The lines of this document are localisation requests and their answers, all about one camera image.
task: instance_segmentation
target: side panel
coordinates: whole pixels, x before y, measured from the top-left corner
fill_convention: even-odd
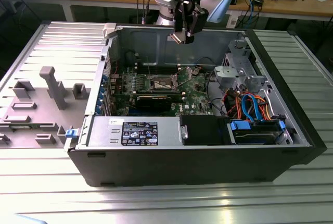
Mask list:
[[[144,186],[273,181],[312,149],[71,150],[68,154],[90,186]]]
[[[255,52],[257,53],[256,58],[259,58],[258,61],[262,66],[263,70],[265,71],[268,80],[272,81],[272,86],[275,86],[277,88],[277,91],[287,105],[288,110],[291,112],[306,140],[311,145],[316,147],[310,156],[305,157],[302,161],[298,162],[298,164],[307,164],[315,157],[322,154],[327,149],[327,147],[325,146],[323,140],[321,139],[318,132],[313,127],[309,118],[305,114],[300,103],[297,101],[294,94],[290,90],[285,79],[275,66],[271,57],[268,55],[266,49],[261,44],[255,32],[253,30],[248,30],[247,36],[249,37],[249,40],[251,41]]]

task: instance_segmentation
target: power supply label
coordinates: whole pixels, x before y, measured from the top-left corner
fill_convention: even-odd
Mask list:
[[[124,122],[121,144],[123,146],[158,145],[157,122]]]

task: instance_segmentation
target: label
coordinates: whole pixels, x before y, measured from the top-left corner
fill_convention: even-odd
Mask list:
[[[121,125],[123,124],[124,122],[124,119],[121,119],[121,118],[111,118],[109,120],[109,125]]]
[[[158,145],[157,122],[124,122],[121,144],[123,146]]]

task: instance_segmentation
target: green circuit board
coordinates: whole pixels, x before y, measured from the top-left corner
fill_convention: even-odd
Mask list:
[[[121,81],[117,84],[118,90],[114,92],[117,115],[212,115],[212,109],[208,105],[208,99],[204,90],[204,73],[195,71],[197,70],[194,67],[187,67],[175,75],[148,75],[137,74],[134,69],[126,68],[120,75]],[[150,95],[156,91],[159,91],[159,96],[173,98],[174,101],[169,111],[142,113],[135,108],[135,100],[138,96],[142,94]]]

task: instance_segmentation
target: motherboard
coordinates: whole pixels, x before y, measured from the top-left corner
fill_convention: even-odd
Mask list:
[[[207,73],[200,67],[127,67],[111,74],[110,114],[117,116],[212,115]]]

